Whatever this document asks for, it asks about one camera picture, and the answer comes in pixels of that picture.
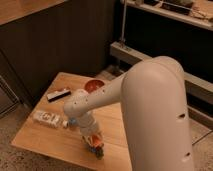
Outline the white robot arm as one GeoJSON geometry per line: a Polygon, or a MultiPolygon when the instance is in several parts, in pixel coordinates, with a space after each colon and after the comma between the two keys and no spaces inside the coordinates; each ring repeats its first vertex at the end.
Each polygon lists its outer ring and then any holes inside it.
{"type": "Polygon", "coordinates": [[[132,171],[195,171],[184,71],[174,59],[155,57],[98,90],[64,105],[70,118],[121,104],[132,171]]]}

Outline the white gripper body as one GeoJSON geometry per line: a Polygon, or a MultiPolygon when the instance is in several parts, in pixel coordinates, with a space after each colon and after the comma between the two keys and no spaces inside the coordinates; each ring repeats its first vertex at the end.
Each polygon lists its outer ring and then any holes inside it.
{"type": "Polygon", "coordinates": [[[82,115],[77,122],[83,136],[91,136],[100,132],[99,124],[92,114],[82,115]]]}

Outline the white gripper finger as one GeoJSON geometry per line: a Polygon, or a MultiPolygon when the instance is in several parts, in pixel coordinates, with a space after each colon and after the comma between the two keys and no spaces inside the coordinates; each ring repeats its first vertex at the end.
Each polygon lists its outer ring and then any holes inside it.
{"type": "Polygon", "coordinates": [[[102,135],[102,133],[97,133],[96,136],[97,136],[97,138],[98,138],[99,141],[103,142],[103,135],[102,135]]]}
{"type": "Polygon", "coordinates": [[[89,136],[83,136],[83,139],[89,146],[92,146],[91,138],[89,136]]]}

